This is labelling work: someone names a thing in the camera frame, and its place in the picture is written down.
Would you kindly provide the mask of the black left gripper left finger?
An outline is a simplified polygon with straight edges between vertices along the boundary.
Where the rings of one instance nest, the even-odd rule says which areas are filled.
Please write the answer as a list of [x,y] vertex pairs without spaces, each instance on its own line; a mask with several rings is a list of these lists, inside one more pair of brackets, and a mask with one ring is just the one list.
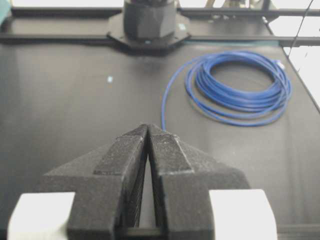
[[148,157],[148,126],[117,137],[44,174],[39,192],[74,192],[69,240],[114,240],[117,227],[138,227]]

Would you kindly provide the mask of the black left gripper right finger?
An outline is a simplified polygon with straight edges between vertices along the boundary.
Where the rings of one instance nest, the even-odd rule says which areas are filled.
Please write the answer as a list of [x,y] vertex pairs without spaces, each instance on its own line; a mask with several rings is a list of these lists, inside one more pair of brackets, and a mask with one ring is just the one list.
[[156,226],[169,240],[214,239],[209,191],[247,190],[246,175],[155,124],[148,149]]

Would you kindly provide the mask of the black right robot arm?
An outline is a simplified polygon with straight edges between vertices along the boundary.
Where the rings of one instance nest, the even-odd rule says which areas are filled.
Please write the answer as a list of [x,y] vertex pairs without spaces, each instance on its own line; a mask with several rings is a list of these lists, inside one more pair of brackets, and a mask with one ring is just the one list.
[[[108,35],[132,49],[161,50],[188,37],[172,0],[126,0]],[[239,169],[216,161],[154,124],[147,127],[156,226],[169,240],[214,240],[210,190],[248,189]]]

